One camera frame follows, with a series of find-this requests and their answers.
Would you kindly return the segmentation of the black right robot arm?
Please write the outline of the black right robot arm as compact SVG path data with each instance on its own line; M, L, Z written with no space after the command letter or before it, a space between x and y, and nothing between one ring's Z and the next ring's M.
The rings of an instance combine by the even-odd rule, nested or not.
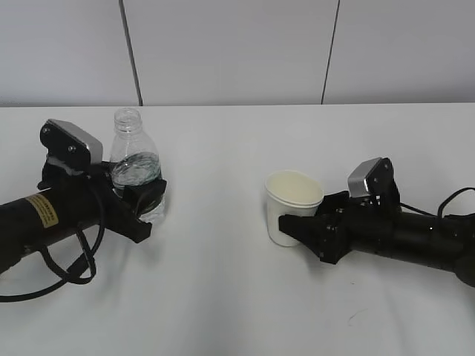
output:
M474 285L474 215L382 211L379 199L325 196L311 217L283 214L280 232L306 246L321 262L337 264L351 251L449 271Z

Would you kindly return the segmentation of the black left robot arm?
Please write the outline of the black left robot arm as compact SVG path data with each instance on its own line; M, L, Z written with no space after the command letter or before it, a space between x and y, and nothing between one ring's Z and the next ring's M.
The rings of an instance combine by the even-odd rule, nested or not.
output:
M149 238L151 223L140 215L161 200L167 182L158 177L143 185L128 185L120 197L114 191L111 167L101 162L68 174L47 163L38 193L1 205L1 271L78 228L103 225L135 243Z

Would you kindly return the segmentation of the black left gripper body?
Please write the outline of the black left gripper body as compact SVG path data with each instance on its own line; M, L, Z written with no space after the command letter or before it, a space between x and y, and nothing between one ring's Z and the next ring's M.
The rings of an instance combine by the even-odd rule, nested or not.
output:
M93 225L102 226L135 243L151 236L151 223L134 215L115 193L111 178L107 178L98 165L71 176L45 161L38 188L59 219L58 224L42 232L42 239L48 244L75 234L78 228Z

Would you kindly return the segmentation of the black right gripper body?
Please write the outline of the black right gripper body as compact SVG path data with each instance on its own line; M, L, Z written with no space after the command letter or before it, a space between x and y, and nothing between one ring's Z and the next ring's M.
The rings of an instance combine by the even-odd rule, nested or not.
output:
M323 263L336 264L353 251L371 252L371 204L323 202L304 219L304 245Z

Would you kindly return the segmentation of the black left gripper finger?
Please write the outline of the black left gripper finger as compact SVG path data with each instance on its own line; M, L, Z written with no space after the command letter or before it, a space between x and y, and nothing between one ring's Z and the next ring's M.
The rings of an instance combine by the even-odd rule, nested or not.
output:
M113 169L115 167L114 162L107 162L107 161L102 161L100 164L98 164L99 170L107 177L111 178Z
M124 201L134 215L144 223L154 224L164 216L164 194L167 181L156 178L144 185L127 185Z

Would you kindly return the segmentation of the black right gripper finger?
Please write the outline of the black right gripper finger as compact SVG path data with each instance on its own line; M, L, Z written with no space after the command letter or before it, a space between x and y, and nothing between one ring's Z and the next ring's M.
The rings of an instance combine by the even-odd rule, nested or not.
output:
M281 215L278 218L278 228L280 232L297 241L311 241L318 238L318 219L315 216Z
M340 191L335 194L328 194L324 196L319 205L319 214L336 214L340 210L344 210L350 200L349 191Z

